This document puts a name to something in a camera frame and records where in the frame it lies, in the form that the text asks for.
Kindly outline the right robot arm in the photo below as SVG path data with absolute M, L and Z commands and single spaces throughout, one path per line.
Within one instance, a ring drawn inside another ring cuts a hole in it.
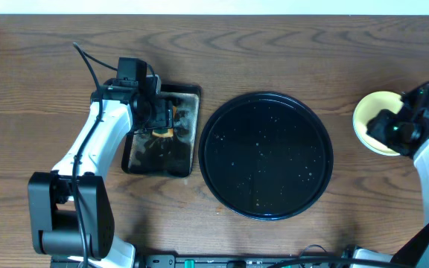
M 356 106 L 352 123 L 357 137 L 370 150 L 412 159 L 421 184 L 425 226 L 394 255 L 356 247 L 349 257 L 429 267 L 429 86 L 402 95 L 371 93 Z

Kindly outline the yellow plate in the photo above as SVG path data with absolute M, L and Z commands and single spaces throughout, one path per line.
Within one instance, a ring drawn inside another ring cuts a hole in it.
M 352 116 L 353 129 L 360 142 L 374 153 L 383 156 L 399 156 L 399 153 L 368 136 L 366 131 L 367 123 L 382 109 L 398 113 L 402 107 L 401 96 L 395 92 L 373 92 L 362 98 Z

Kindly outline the orange green sponge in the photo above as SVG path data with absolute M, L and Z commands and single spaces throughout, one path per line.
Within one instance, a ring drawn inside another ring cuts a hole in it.
M 157 138 L 172 138 L 174 136 L 174 118 L 176 115 L 177 108 L 173 106 L 171 116 L 171 127 L 167 129 L 153 130 L 152 135 Z

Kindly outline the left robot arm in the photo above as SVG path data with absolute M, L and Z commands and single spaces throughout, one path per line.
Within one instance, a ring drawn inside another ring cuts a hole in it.
M 156 112 L 172 110 L 159 97 L 158 75 L 111 79 L 92 93 L 88 118 L 66 155 L 28 182 L 34 251 L 74 267 L 133 267 L 136 248 L 115 235 L 105 180 L 119 144 Z

